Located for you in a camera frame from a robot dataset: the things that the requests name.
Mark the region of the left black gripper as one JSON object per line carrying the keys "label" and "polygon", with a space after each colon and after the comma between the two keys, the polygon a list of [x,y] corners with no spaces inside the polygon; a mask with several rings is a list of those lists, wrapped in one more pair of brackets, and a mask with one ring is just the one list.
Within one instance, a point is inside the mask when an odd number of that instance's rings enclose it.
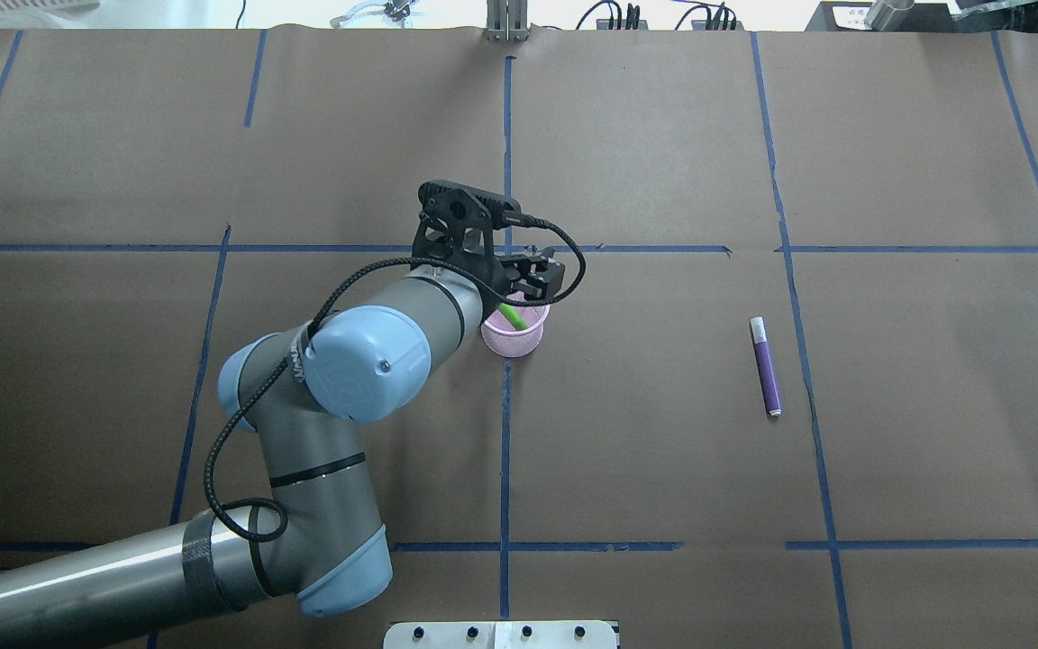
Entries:
{"label": "left black gripper", "polygon": [[446,262],[479,281],[483,312],[494,312],[507,297],[531,306],[561,301],[565,268],[552,256],[511,256],[510,268],[493,253],[453,253]]}

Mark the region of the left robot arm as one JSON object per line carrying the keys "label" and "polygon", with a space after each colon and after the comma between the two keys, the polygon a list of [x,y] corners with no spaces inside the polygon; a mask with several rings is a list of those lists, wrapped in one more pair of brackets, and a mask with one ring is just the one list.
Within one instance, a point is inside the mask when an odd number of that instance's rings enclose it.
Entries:
{"label": "left robot arm", "polygon": [[0,570],[0,648],[98,648],[286,595],[312,617],[362,607],[393,575],[362,425],[416,398],[499,305],[563,300],[564,272],[549,248],[359,268],[312,320],[223,366],[207,509]]}

